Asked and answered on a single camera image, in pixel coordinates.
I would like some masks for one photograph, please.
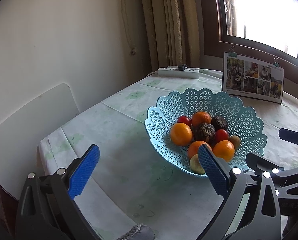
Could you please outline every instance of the bright sky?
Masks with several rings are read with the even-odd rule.
[[[236,0],[238,36],[258,41],[297,57],[298,3],[295,0]]]

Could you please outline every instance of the photograph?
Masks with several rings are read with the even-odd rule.
[[[259,77],[259,64],[252,62],[251,65],[249,65],[249,67],[244,68],[244,75],[246,77],[258,78]]]
[[[243,91],[256,94],[258,91],[258,79],[245,77]]]
[[[270,94],[270,82],[259,80],[258,93],[259,95],[269,96]]]
[[[259,78],[263,80],[271,80],[271,67],[259,65]]]
[[[281,87],[282,87],[282,72],[272,68],[270,96],[273,98],[280,98]]]
[[[243,70],[243,60],[237,58],[228,58],[226,88],[242,91],[244,77]]]

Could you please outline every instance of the window frame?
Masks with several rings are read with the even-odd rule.
[[[278,63],[284,68],[284,77],[298,84],[298,58],[266,44],[227,34],[224,0],[201,0],[201,8],[204,55],[223,58],[224,52],[234,46],[238,54],[269,63],[278,57]]]

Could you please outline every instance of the binder clip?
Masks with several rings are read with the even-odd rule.
[[[237,57],[236,52],[234,52],[234,46],[230,47],[230,51],[228,52],[229,57]]]
[[[279,58],[274,58],[274,66],[279,67],[279,63],[277,62]]]

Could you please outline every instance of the dried fruit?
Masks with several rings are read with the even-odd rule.
[[[202,123],[193,128],[193,137],[195,141],[205,141],[206,143],[212,143],[215,139],[215,128],[209,123]]]
[[[215,130],[228,130],[228,122],[222,115],[216,115],[214,118],[211,120],[211,124],[214,126]]]

